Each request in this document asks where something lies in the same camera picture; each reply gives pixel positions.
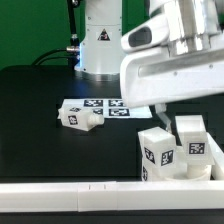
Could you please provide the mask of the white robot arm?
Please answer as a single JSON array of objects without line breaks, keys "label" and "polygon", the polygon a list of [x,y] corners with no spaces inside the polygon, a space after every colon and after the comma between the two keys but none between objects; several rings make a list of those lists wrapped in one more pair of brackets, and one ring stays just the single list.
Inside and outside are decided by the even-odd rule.
[{"label": "white robot arm", "polygon": [[149,19],[121,33],[122,0],[84,0],[86,34],[75,67],[83,77],[120,80],[130,108],[224,92],[224,0],[146,0]]}]

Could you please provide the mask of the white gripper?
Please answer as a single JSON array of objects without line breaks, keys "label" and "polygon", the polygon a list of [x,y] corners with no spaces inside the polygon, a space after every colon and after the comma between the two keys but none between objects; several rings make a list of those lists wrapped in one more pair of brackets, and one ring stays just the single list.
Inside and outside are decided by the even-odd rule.
[{"label": "white gripper", "polygon": [[171,133],[163,103],[224,92],[224,33],[210,38],[204,51],[173,56],[168,49],[167,17],[158,15],[121,38],[126,53],[120,67],[121,97],[127,107],[155,105]]}]

